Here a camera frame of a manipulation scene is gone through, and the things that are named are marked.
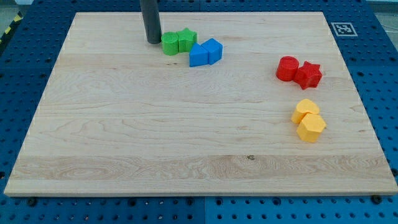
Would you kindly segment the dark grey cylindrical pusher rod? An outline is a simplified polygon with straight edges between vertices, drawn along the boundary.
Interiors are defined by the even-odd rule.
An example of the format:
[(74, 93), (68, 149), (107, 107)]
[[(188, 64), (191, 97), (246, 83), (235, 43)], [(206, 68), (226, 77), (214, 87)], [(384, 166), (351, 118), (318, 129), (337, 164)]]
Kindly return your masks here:
[(150, 44), (159, 44), (162, 30), (157, 0), (140, 0), (139, 2), (147, 41)]

